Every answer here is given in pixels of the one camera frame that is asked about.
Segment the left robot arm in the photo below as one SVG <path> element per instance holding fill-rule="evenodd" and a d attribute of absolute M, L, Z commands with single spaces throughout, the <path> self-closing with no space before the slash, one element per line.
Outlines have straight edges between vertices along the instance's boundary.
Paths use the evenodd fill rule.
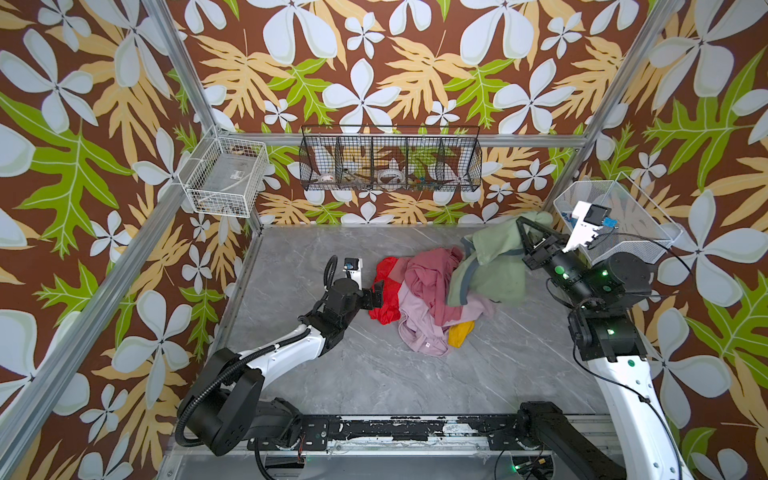
<path fill-rule="evenodd" d="M 262 390 L 332 350 L 359 311 L 383 305 L 383 290 L 382 281 L 362 288 L 351 278 L 337 279 L 289 334 L 253 350 L 216 351 L 178 407 L 175 443 L 205 446 L 216 456 L 244 440 L 295 446 L 303 415 L 282 398 L 263 400 Z"/>

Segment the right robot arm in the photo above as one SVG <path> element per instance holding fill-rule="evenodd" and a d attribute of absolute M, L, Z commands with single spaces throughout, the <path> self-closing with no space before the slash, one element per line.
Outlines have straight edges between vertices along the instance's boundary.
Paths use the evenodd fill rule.
<path fill-rule="evenodd" d="M 589 266 L 566 248 L 565 235 L 525 217 L 516 226 L 524 264 L 544 270 L 568 298 L 572 354 L 604 395 L 623 461 L 612 460 L 546 402 L 521 405 L 519 442 L 550 449 L 579 479 L 691 478 L 652 385 L 650 351 L 629 314 L 651 293 L 649 264 L 619 252 Z"/>

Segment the sage green cloth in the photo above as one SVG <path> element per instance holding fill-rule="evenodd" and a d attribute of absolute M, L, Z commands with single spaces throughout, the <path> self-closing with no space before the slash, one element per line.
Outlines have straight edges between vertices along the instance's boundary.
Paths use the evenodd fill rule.
<path fill-rule="evenodd" d="M 549 227 L 553 217 L 547 212 L 527 212 L 501 223 L 477 230 L 461 239 L 464 259 L 453 271 L 447 305 L 467 305 L 474 294 L 508 305 L 519 303 L 526 293 L 527 267 L 517 220 L 533 220 Z"/>

